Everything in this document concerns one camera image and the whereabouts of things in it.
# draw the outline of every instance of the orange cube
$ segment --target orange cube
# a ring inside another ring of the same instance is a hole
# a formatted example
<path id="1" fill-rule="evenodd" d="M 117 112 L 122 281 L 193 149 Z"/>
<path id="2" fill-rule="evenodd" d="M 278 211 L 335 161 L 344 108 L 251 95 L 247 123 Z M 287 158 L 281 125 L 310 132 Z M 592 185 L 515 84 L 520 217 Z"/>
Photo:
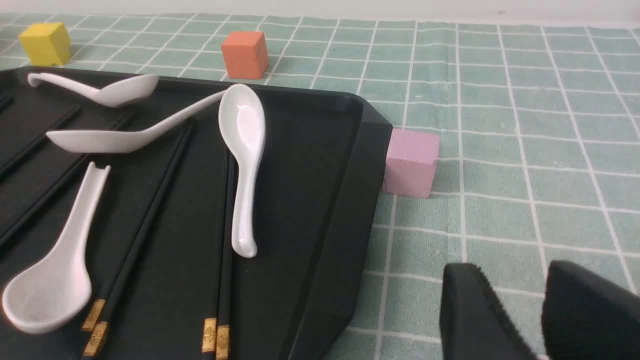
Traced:
<path id="1" fill-rule="evenodd" d="M 261 79 L 269 66 L 267 43 L 261 31 L 232 31 L 220 47 L 232 79 Z"/>

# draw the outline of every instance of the pink cube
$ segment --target pink cube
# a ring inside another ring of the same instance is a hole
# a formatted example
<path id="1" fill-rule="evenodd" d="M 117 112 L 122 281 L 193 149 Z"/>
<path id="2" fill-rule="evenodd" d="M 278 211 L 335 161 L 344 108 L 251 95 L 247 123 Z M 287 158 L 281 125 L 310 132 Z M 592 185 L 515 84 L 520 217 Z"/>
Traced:
<path id="1" fill-rule="evenodd" d="M 382 190 L 397 195 L 429 197 L 439 150 L 438 135 L 393 129 Z"/>

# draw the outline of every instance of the spoon handle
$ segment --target spoon handle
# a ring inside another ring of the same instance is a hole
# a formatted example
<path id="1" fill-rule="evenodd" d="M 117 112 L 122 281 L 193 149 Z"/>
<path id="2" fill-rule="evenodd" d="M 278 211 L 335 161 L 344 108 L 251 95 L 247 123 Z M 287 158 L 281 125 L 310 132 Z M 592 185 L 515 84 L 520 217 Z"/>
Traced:
<path id="1" fill-rule="evenodd" d="M 94 162 L 89 164 L 67 223 L 50 254 L 58 251 L 66 252 L 70 256 L 69 260 L 80 259 L 84 263 L 84 249 L 89 228 L 109 171 L 111 171 L 110 166 L 99 169 L 95 167 Z"/>
<path id="2" fill-rule="evenodd" d="M 144 130 L 145 133 L 150 134 L 150 137 L 160 136 L 170 129 L 178 126 L 186 119 L 195 115 L 196 113 L 202 111 L 204 108 L 210 106 L 211 104 L 220 101 L 222 99 L 222 95 L 225 94 L 225 91 L 216 92 L 215 94 L 211 94 L 198 102 L 194 102 L 193 104 L 187 106 L 186 108 L 178 111 L 177 113 L 171 115 L 170 117 L 158 122 L 156 125 Z"/>
<path id="3" fill-rule="evenodd" d="M 238 255 L 245 258 L 252 258 L 258 253 L 253 239 L 253 194 L 257 173 L 257 167 L 245 169 L 240 166 L 238 171 L 236 205 L 231 226 L 231 245 Z"/>
<path id="4" fill-rule="evenodd" d="M 84 97 L 89 97 L 89 98 L 91 98 L 93 95 L 95 95 L 95 93 L 99 91 L 98 89 L 91 87 L 89 85 L 78 83 L 77 81 L 67 79 L 62 76 L 48 74 L 46 72 L 41 72 L 39 74 L 32 72 L 27 76 L 27 80 L 29 81 L 29 84 L 33 87 L 40 85 L 40 83 L 43 81 L 46 81 L 48 83 L 52 83 L 60 87 L 63 87 L 67 90 L 77 92 L 78 94 Z"/>

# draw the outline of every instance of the white ceramic spoon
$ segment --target white ceramic spoon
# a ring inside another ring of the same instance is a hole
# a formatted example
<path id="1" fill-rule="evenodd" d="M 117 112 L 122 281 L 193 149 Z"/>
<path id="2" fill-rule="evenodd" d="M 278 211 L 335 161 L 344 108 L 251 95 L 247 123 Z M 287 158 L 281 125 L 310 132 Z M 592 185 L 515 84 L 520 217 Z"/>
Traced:
<path id="1" fill-rule="evenodd" d="M 220 101 L 220 133 L 238 162 L 238 185 L 231 226 L 236 253 L 252 258 L 258 253 L 253 238 L 255 178 L 264 151 L 264 110 L 258 95 L 244 84 L 232 85 Z"/>
<path id="2" fill-rule="evenodd" d="M 48 131 L 47 136 L 57 146 L 69 152 L 87 154 L 133 152 L 148 145 L 195 113 L 219 101 L 223 94 L 224 91 L 205 97 L 142 131 L 54 130 Z"/>
<path id="3" fill-rule="evenodd" d="M 40 74 L 31 73 L 27 77 L 27 80 L 33 87 L 40 85 L 43 81 L 46 81 L 73 92 L 77 92 L 98 104 L 109 106 L 110 108 L 117 108 L 149 97 L 149 95 L 151 95 L 151 93 L 156 89 L 156 85 L 158 84 L 158 75 L 135 76 L 133 78 L 117 81 L 101 89 L 96 89 L 94 87 L 78 83 L 77 81 L 64 78 L 63 76 L 48 74 L 46 72 L 42 72 Z"/>
<path id="4" fill-rule="evenodd" d="M 39 262 L 14 277 L 4 289 L 2 307 L 11 323 L 30 334 L 57 329 L 91 297 L 84 263 L 87 235 L 111 167 L 90 163 L 58 241 Z"/>

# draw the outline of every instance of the foam block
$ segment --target foam block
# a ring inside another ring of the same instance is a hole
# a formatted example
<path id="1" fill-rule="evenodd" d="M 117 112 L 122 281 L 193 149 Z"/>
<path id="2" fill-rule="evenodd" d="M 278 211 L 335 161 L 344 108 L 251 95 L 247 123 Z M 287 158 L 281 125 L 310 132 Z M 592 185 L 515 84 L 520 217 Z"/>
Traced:
<path id="1" fill-rule="evenodd" d="M 32 24 L 19 39 L 32 65 L 64 65 L 71 57 L 71 40 L 61 22 Z"/>
<path id="2" fill-rule="evenodd" d="M 232 31 L 220 45 L 229 78 L 261 79 L 269 66 L 261 31 Z"/>
<path id="3" fill-rule="evenodd" d="M 382 190 L 396 195 L 429 197 L 439 150 L 438 135 L 393 129 Z"/>

